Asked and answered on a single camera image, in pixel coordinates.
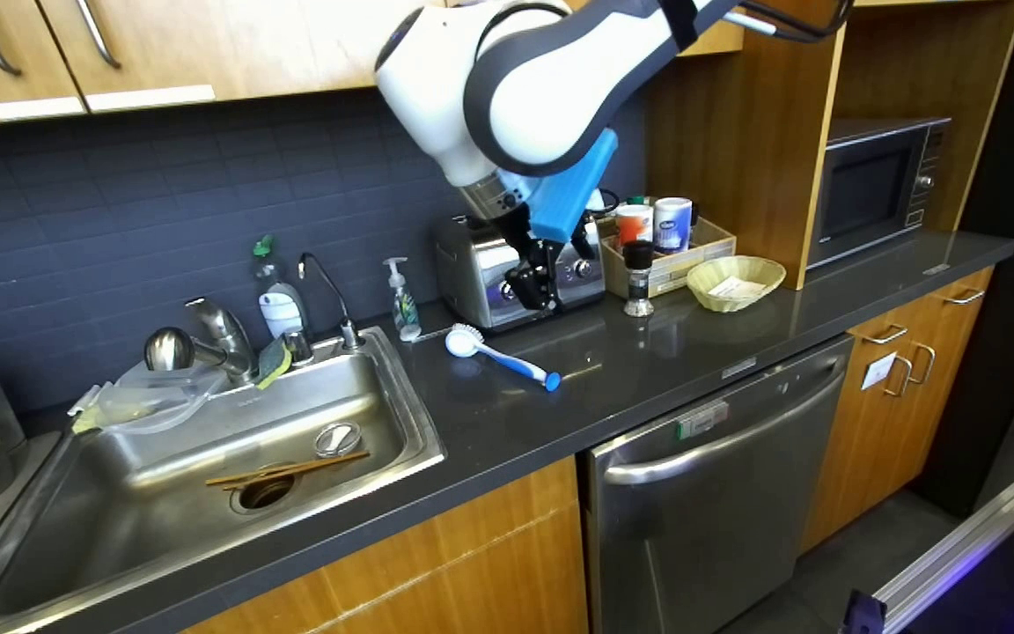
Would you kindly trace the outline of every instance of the stainless steel sink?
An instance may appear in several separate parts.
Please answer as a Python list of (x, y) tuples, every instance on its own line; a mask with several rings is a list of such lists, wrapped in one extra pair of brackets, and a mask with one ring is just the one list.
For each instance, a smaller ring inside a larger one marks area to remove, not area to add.
[[(355, 429), (370, 459), (271, 485), (208, 485), (317, 459), (336, 425)], [(212, 395), (181, 422), (67, 436), (0, 527), (0, 632), (57, 625), (442, 459), (432, 418), (378, 329), (364, 329), (361, 351), (323, 342), (317, 364), (267, 390)]]

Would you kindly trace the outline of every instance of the dark backsplash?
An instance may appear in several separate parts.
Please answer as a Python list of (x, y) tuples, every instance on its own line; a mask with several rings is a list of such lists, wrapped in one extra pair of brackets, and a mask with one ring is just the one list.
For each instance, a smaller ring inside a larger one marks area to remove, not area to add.
[[(606, 186), (643, 186), (641, 107), (628, 107)], [(384, 257), (438, 301), (429, 230), (466, 213), (378, 93), (0, 126), (0, 382), (17, 413), (63, 410), (138, 364), (208, 295), (264, 329), (249, 244), (315, 251), (355, 316), (390, 305)]]

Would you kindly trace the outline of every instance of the spray bottle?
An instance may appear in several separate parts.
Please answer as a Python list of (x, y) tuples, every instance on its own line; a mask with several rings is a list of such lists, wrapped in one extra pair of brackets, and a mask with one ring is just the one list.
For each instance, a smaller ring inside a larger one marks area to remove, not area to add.
[(403, 342), (419, 342), (423, 338), (423, 316), (416, 314), (416, 304), (406, 290), (403, 262), (410, 257), (389, 257), (384, 264), (390, 269), (390, 290), (396, 290), (396, 329)]

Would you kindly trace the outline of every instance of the bottle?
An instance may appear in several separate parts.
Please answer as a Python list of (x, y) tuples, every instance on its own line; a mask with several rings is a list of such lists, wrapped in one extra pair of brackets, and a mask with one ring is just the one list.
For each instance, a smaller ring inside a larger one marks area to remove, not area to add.
[(384, 264), (390, 269), (390, 290), (396, 290), (396, 329), (403, 342), (419, 342), (423, 338), (423, 316), (406, 290), (403, 262), (410, 257), (389, 257)]
[(302, 301), (275, 262), (275, 235), (255, 244), (255, 269), (264, 329), (271, 338), (284, 338), (297, 351), (302, 344)]

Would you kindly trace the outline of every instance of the black countertop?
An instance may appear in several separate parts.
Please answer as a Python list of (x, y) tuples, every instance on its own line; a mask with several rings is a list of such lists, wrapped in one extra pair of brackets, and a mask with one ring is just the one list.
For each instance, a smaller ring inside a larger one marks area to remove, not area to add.
[(566, 382), (555, 395), (486, 359), (450, 359), (442, 344), (447, 320), (438, 320), (438, 330), (426, 320), (426, 338), (403, 344), (403, 356), (438, 418), (447, 451), (442, 464), (73, 612), (52, 632), (181, 632), (1012, 255), (1014, 240), (923, 234), (822, 270), (804, 294), (778, 290), (734, 316), (701, 310), (680, 290), (660, 295), (647, 320), (625, 316), (625, 304), (606, 295), (490, 338), (504, 351), (561, 370)]

